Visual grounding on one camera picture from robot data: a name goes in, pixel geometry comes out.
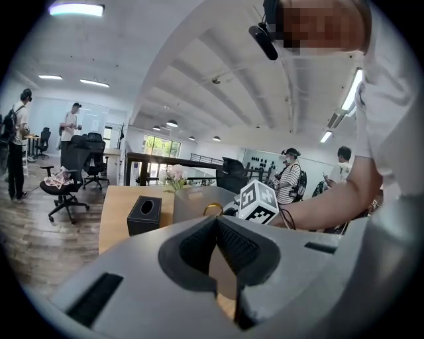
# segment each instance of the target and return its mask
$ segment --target window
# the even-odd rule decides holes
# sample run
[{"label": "window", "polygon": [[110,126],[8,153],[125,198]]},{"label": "window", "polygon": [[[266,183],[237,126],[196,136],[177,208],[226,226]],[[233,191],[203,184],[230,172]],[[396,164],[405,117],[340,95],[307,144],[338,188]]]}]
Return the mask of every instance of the window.
[{"label": "window", "polygon": [[105,127],[103,131],[103,141],[106,143],[106,148],[111,147],[112,127]]},{"label": "window", "polygon": [[181,142],[157,138],[155,136],[144,136],[144,153],[153,156],[164,156],[178,158]]}]

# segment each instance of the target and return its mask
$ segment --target tissue box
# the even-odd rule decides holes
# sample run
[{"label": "tissue box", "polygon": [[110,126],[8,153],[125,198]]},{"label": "tissue box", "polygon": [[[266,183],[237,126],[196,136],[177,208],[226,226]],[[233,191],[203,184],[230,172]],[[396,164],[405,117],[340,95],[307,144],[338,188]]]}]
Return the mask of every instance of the tissue box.
[{"label": "tissue box", "polygon": [[127,226],[130,236],[157,230],[160,226],[162,198],[138,197],[128,218]]}]

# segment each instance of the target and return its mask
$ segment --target wooden floor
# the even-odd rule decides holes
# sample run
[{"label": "wooden floor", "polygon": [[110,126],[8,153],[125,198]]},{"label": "wooden floor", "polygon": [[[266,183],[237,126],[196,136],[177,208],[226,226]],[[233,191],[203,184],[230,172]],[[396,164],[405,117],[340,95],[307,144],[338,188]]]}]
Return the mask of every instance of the wooden floor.
[{"label": "wooden floor", "polygon": [[[59,168],[59,158],[37,160],[28,165],[29,177],[25,177],[24,190],[39,186],[46,176],[44,164]],[[109,177],[111,185],[116,180]],[[86,190],[80,189],[76,196],[84,207],[70,207],[76,220],[72,225],[66,209],[57,212],[54,222],[47,214],[54,208],[54,197],[41,188],[35,189],[22,201],[11,201],[5,177],[0,178],[0,232],[5,236],[3,244],[12,267],[21,283],[49,297],[65,278],[98,256],[98,240],[103,196],[107,183],[102,182],[100,191],[95,183]]]}]

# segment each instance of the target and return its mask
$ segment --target cube with black and white markers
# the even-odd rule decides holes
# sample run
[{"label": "cube with black and white markers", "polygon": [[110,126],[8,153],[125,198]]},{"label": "cube with black and white markers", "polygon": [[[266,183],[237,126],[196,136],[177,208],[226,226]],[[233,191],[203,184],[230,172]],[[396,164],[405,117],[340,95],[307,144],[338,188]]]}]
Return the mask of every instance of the cube with black and white markers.
[{"label": "cube with black and white markers", "polygon": [[279,213],[275,191],[258,180],[240,191],[238,217],[258,224],[269,224]]}]

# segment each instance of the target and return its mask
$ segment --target shoe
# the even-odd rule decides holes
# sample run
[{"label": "shoe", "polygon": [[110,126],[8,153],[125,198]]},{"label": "shoe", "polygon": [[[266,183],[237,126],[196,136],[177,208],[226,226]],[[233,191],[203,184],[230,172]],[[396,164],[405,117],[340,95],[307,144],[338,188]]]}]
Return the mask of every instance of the shoe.
[{"label": "shoe", "polygon": [[26,197],[28,192],[24,191],[22,192],[21,196],[19,198],[17,198],[18,201],[21,201],[22,199],[24,199]]}]

